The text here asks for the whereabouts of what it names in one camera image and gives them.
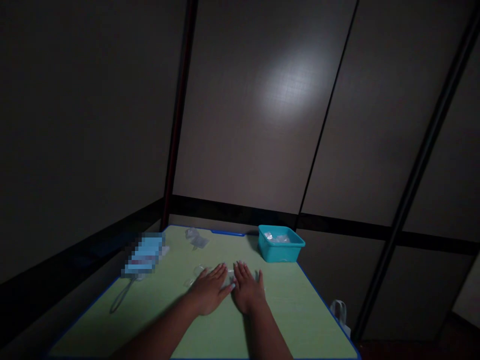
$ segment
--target floor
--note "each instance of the floor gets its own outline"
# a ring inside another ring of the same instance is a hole
[[[365,341],[356,344],[362,360],[480,359],[480,329],[450,315],[438,342]]]

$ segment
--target light green tabletop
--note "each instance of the light green tabletop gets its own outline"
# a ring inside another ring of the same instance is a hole
[[[169,253],[155,272],[135,281],[119,308],[110,314],[117,295],[128,284],[119,278],[54,345],[51,357],[102,358],[132,339],[176,298],[187,291],[199,264],[214,267],[245,261],[262,269],[265,295],[283,337],[296,359],[359,359],[322,299],[296,262],[267,263],[257,250],[258,237],[215,234],[199,229],[210,242],[193,251],[185,227],[169,226]],[[247,359],[242,314],[228,296],[212,314],[198,317],[173,353],[173,359]]]

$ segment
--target forearm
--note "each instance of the forearm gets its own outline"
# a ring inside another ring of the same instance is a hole
[[[170,359],[197,316],[188,296],[183,296],[162,317],[115,352],[112,359]]]
[[[253,310],[249,318],[252,332],[252,350],[256,360],[293,359],[266,302]]]

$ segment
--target teal plastic basket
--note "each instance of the teal plastic basket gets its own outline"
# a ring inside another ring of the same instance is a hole
[[[286,226],[259,225],[258,248],[261,256],[267,263],[294,263],[299,257],[300,250],[305,246],[302,240],[291,228]],[[290,242],[271,242],[265,237],[270,232],[276,238],[287,235]]]

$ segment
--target blue table edge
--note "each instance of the blue table edge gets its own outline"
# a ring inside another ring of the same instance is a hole
[[[191,226],[184,226],[184,225],[175,225],[175,224],[170,224],[168,225],[163,231],[167,230],[169,227],[171,226],[176,226],[176,227],[182,227],[182,228],[191,228]],[[218,231],[218,230],[212,230],[212,229],[207,229],[207,228],[202,228],[202,227],[195,227],[196,229],[203,229],[203,230],[209,230],[211,231],[213,234],[220,234],[220,235],[230,235],[230,236],[237,236],[237,237],[244,237],[246,234],[241,234],[241,233],[238,233],[238,232],[229,232],[229,231]],[[310,278],[308,277],[308,275],[305,273],[304,269],[300,266],[300,264],[297,262],[296,263],[298,265],[298,267],[301,269],[301,271],[303,272],[303,275],[305,275],[305,277],[307,278],[308,282],[310,283],[311,287],[315,290],[316,294],[318,295],[318,297],[320,298],[320,300],[322,301],[322,303],[326,306],[326,308],[328,309],[328,311],[330,312],[331,316],[335,319],[338,327],[341,329],[341,331],[343,332],[343,334],[345,335],[345,337],[348,339],[348,341],[350,342],[350,345],[352,346],[352,348],[355,350],[356,352],[356,357],[353,358],[353,357],[349,357],[349,358],[345,358],[345,357],[338,357],[338,358],[318,358],[318,359],[315,359],[315,358],[308,358],[308,360],[362,360],[362,357],[360,356],[360,353],[357,349],[357,347],[354,345],[354,343],[352,342],[352,340],[348,337],[347,333],[345,333],[345,330],[344,328],[340,325],[340,322],[339,320],[337,319],[336,316],[334,316],[334,314],[332,314],[332,312],[330,311],[330,306],[327,305],[327,303],[325,302],[324,298],[320,295],[320,293],[318,292],[317,288],[312,284],[312,281],[310,280]],[[108,285],[106,287],[105,290],[102,291],[102,293],[100,295],[97,296],[97,298],[92,301],[92,303],[77,317],[77,319],[72,322],[70,324],[69,327],[67,327],[65,329],[65,331],[63,331],[60,336],[58,336],[56,338],[56,340],[53,342],[53,344],[48,348],[48,351],[46,352],[46,354],[44,354],[44,356],[42,357],[43,359],[51,359],[51,360],[97,360],[97,359],[105,359],[105,357],[75,357],[75,356],[49,356],[50,352],[52,351],[52,349],[55,347],[55,345],[60,341],[61,338],[64,337],[64,335],[71,329],[73,328],[73,326],[77,323],[77,321],[80,320],[80,318],[85,315],[85,313],[90,310],[90,308],[103,296],[103,294],[105,294],[107,292],[108,289],[110,289],[110,287],[120,278],[120,276],[117,276],[115,278],[115,280],[113,280],[111,282],[110,285]],[[198,360],[196,358],[172,358],[171,360]],[[222,358],[215,358],[215,359],[202,359],[202,360],[248,360],[248,359],[235,359],[235,358],[226,358],[226,359],[222,359]],[[295,360],[307,360],[307,359],[303,359],[303,358],[297,358]]]

